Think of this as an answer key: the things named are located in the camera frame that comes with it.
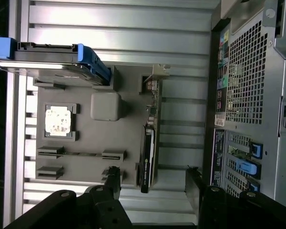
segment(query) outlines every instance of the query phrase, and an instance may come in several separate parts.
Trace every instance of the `metal frame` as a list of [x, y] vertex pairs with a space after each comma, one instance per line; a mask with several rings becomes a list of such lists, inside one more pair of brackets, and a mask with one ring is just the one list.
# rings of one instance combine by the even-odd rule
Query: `metal frame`
[[[154, 190], [152, 190], [148, 196], [138, 196], [137, 190], [134, 190], [133, 187], [125, 186], [125, 188], [123, 188], [121, 203], [123, 203], [123, 206], [133, 222], [146, 221], [147, 219], [151, 220], [151, 222], [155, 222], [155, 220], [160, 222], [191, 222], [196, 220], [183, 192], [185, 171], [180, 168], [185, 165], [185, 162], [190, 162], [191, 166], [201, 166], [202, 150], [174, 147], [196, 146], [195, 144], [181, 143], [184, 142], [184, 134], [196, 133], [197, 128], [201, 128], [202, 134], [199, 136], [186, 136], [185, 142], [200, 141], [203, 136], [204, 106], [198, 106], [198, 104], [192, 105], [194, 101], [192, 98], [205, 98], [206, 95], [206, 88], [204, 86], [206, 86], [207, 81], [206, 70], [209, 55], [209, 47], [207, 44], [209, 29], [207, 24], [210, 22], [211, 9], [213, 9], [218, 2], [219, 0], [208, 0], [207, 2], [185, 0], [182, 4], [177, 4], [175, 0], [165, 2], [140, 0], [136, 3], [131, 0], [84, 0], [81, 2], [74, 0], [61, 0], [59, 2], [55, 0], [10, 1], [9, 36], [23, 42], [27, 40], [37, 41], [28, 38], [30, 32], [35, 31], [34, 27], [36, 28], [41, 24], [47, 27], [46, 21], [43, 21], [43, 19], [47, 18], [47, 15], [44, 15], [39, 22], [34, 22], [32, 18], [29, 17], [29, 10], [33, 8], [41, 10], [46, 5], [56, 6], [53, 8], [50, 7], [51, 12], [47, 11], [49, 14], [55, 13], [56, 10], [66, 9], [68, 8], [65, 7], [67, 5], [76, 5], [79, 6], [77, 9], [82, 8], [83, 10], [88, 8], [94, 9], [95, 7], [111, 10], [114, 6], [117, 6], [117, 10], [120, 14], [125, 9], [138, 8], [141, 10], [143, 8], [156, 8], [158, 11], [155, 10], [155, 15], [158, 15], [160, 18], [161, 13], [165, 13], [168, 17], [171, 17], [171, 14], [174, 14], [175, 11], [181, 14], [189, 10], [194, 12], [194, 14], [187, 14], [189, 19], [181, 19], [177, 25], [165, 24], [163, 27], [156, 28], [156, 30], [153, 26], [143, 28], [144, 25], [142, 25], [142, 23], [135, 24], [131, 28], [125, 28], [124, 25], [127, 23], [127, 20], [122, 21], [122, 23], [114, 28], [117, 31], [133, 31], [132, 35], [137, 35], [138, 31], [145, 31], [147, 34], [152, 33], [157, 39], [162, 37], [162, 30], [164, 30], [164, 33], [171, 37], [170, 43], [159, 43], [159, 45], [156, 46], [156, 50], [152, 52], [147, 52], [147, 50], [150, 50], [151, 46], [155, 47], [153, 39], [149, 39], [150, 44], [148, 44], [148, 46], [138, 50], [126, 50], [126, 47], [123, 45], [116, 49], [116, 47], [113, 47], [110, 43], [108, 43], [108, 47], [106, 47], [105, 50], [97, 50], [99, 57], [106, 63], [151, 66], [154, 63], [160, 62], [172, 66], [172, 77], [163, 82], [163, 94], [164, 98], [173, 99], [163, 103], [164, 119], [161, 125], [168, 128], [166, 128], [167, 134], [164, 133], [160, 138], [162, 146], [165, 147], [163, 151], [167, 152], [169, 157], [164, 156], [164, 152], [160, 152], [160, 154], [163, 155], [159, 159], [159, 163], [162, 163], [162, 167], [158, 171], [158, 181], [154, 186]], [[108, 27], [108, 29], [104, 30], [112, 30], [112, 28], [109, 27], [110, 24], [106, 24], [105, 26]], [[69, 25], [68, 29], [70, 29], [72, 33], [77, 27], [81, 27], [81, 25], [75, 22], [74, 25]], [[85, 28], [91, 32], [99, 29], [98, 25], [94, 25], [93, 23], [89, 23]], [[183, 37], [187, 38], [189, 35], [195, 38], [196, 34], [198, 34], [198, 37], [203, 36], [203, 39], [199, 39], [198, 43], [194, 42], [194, 45], [191, 45], [193, 49], [189, 51], [188, 49], [182, 48], [181, 50], [175, 50], [176, 53], [169, 52], [171, 50], [170, 48], [174, 47], [172, 46], [172, 43], [175, 43], [174, 38], [183, 39]], [[201, 50], [200, 47], [202, 46], [205, 47], [205, 49], [203, 49], [203, 53], [200, 53], [199, 50]], [[44, 199], [48, 194], [62, 189], [64, 186], [69, 186], [72, 190], [77, 190], [92, 185], [92, 183], [87, 182], [62, 182], [60, 180], [57, 182], [44, 182], [36, 179], [34, 161], [36, 157], [36, 145], [34, 138], [36, 137], [37, 87], [33, 86], [30, 78], [20, 79], [19, 77], [14, 77], [12, 74], [9, 74], [8, 80], [6, 179], [4, 194], [5, 226], [34, 206], [37, 202]], [[193, 89], [192, 86], [194, 86], [197, 89], [194, 94], [192, 94], [190, 90], [177, 91], [177, 88], [180, 86], [186, 86], [188, 89]], [[24, 119], [26, 112], [33, 114], [33, 116]], [[176, 137], [178, 137], [178, 141], [171, 143], [170, 139], [176, 139]], [[179, 156], [178, 158], [180, 160], [177, 162], [170, 160], [170, 158], [176, 155]], [[167, 197], [154, 198], [154, 195], [159, 197], [166, 195]], [[143, 206], [141, 205], [142, 198], [145, 200]]]
[[[77, 197], [71, 190], [52, 193], [6, 228], [132, 228], [133, 224], [119, 201], [120, 169], [110, 167], [106, 175], [104, 185], [88, 187], [81, 196]], [[259, 192], [234, 193], [237, 197], [227, 195], [222, 188], [204, 184], [196, 168], [186, 170], [185, 192], [194, 206], [197, 206], [195, 196], [200, 196], [199, 222], [188, 225], [188, 229], [234, 228], [240, 222], [239, 228], [244, 229], [258, 228], [261, 223], [286, 228], [285, 206]], [[249, 214], [251, 220], [244, 220], [244, 214]], [[146, 229], [150, 224], [141, 226]], [[180, 226], [183, 224], [164, 227], [157, 224], [155, 228], [179, 229]]]

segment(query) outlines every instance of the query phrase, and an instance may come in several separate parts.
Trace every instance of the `ventilation grille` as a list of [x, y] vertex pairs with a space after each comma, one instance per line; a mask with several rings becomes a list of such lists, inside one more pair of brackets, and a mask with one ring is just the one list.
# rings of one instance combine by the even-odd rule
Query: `ventilation grille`
[[229, 133], [229, 141], [237, 143], [239, 145], [249, 146], [249, 141], [251, 141], [251, 138], [243, 135]]
[[239, 193], [235, 191], [230, 185], [227, 185], [226, 190], [227, 190], [227, 193], [229, 193], [233, 197], [239, 198]]
[[227, 171], [225, 177], [230, 180], [235, 186], [237, 186], [240, 190], [247, 190], [247, 183], [236, 177], [233, 173]]
[[242, 170], [236, 169], [236, 162], [231, 160], [231, 159], [227, 160], [227, 166], [229, 166], [231, 169], [238, 172], [240, 175], [242, 175], [244, 177], [250, 177], [247, 173], [244, 173]]
[[262, 123], [267, 34], [258, 22], [230, 45], [226, 120]]

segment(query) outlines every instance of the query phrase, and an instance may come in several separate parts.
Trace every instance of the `mounting screw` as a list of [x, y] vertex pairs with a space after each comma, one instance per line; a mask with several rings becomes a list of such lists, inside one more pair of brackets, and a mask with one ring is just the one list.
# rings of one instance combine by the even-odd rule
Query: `mounting screw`
[[211, 190], [212, 190], [213, 192], [218, 192], [220, 189], [217, 188], [217, 187], [211, 187]]
[[62, 193], [61, 194], [61, 197], [67, 197], [69, 195], [69, 193], [68, 192], [65, 192], [65, 193]]
[[255, 197], [256, 195], [253, 192], [247, 192], [247, 196], [249, 197]]
[[269, 9], [266, 10], [266, 17], [268, 17], [268, 18], [274, 18], [275, 15], [276, 15], [276, 12], [275, 12], [274, 9], [269, 8]]

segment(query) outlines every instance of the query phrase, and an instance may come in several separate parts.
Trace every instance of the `blue handle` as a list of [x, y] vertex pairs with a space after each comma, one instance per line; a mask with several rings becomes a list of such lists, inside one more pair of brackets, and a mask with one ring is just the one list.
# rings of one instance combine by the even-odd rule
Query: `blue handle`
[[98, 73], [108, 82], [110, 82], [111, 71], [90, 47], [84, 46], [83, 44], [78, 44], [77, 61], [89, 65], [91, 67], [92, 74]]
[[241, 170], [245, 173], [256, 175], [257, 174], [257, 166], [241, 159], [237, 159], [236, 161], [236, 169]]
[[13, 60], [16, 48], [16, 40], [0, 37], [0, 60]]

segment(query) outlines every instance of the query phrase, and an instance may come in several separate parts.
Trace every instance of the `blue latch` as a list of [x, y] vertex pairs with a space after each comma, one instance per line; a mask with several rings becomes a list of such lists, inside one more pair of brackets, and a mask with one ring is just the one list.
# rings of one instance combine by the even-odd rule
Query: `blue latch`
[[252, 179], [248, 179], [248, 189], [249, 191], [259, 192], [261, 185]]
[[255, 143], [255, 142], [250, 142], [250, 154], [257, 158], [257, 159], [262, 159], [263, 157], [263, 144]]
[[256, 175], [257, 174], [257, 166], [252, 164], [249, 161], [244, 161], [241, 159], [236, 160], [236, 169], [241, 170], [245, 173], [248, 173], [250, 175]]

